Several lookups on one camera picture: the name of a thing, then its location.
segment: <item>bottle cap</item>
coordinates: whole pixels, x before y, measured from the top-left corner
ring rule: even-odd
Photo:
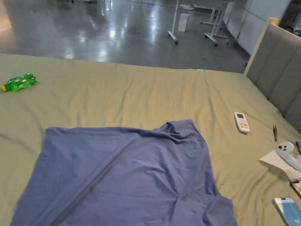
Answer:
[[[5,86],[0,86],[3,92],[6,92]]]

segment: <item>pen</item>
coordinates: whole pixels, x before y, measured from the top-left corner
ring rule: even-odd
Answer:
[[[277,142],[277,127],[276,127],[276,125],[273,126],[273,133],[274,133],[274,139]]]

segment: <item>white desk leg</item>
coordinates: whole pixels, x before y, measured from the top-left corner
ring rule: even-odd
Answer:
[[[177,37],[174,35],[174,31],[175,31],[175,21],[177,19],[177,13],[178,13],[178,8],[179,8],[179,0],[177,0],[177,5],[175,7],[175,16],[173,18],[173,24],[172,24],[172,31],[168,31],[168,35],[172,37],[172,39],[175,41],[175,44],[178,43],[178,39]]]
[[[215,10],[216,10],[216,9],[213,7],[209,22],[200,21],[200,24],[209,24],[209,25],[213,25],[213,24],[214,24],[214,23],[213,23],[213,18],[214,18],[214,15],[215,15]]]
[[[214,38],[214,34],[215,34],[217,23],[218,23],[218,21],[220,19],[220,15],[221,15],[221,9],[219,9],[219,11],[218,11],[218,13],[216,15],[216,18],[215,18],[215,21],[214,21],[211,33],[206,33],[206,32],[204,33],[205,34],[205,38],[209,38],[211,41],[214,42],[214,46],[218,46],[218,44],[216,43],[216,39]]]
[[[215,37],[224,38],[224,39],[227,39],[228,37],[225,36],[225,35],[219,35],[218,32],[221,30],[221,27],[222,27],[226,7],[227,7],[227,4],[224,3],[223,7],[222,7],[222,11],[221,11],[221,18],[219,19],[219,23],[217,25],[217,29],[216,29],[215,34],[214,34]]]

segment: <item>air conditioner remote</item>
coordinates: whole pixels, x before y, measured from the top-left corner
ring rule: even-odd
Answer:
[[[250,132],[250,127],[243,113],[234,113],[236,124],[242,133]]]

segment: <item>gray headboard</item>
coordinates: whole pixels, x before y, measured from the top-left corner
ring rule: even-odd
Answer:
[[[268,25],[246,75],[301,133],[301,38]]]

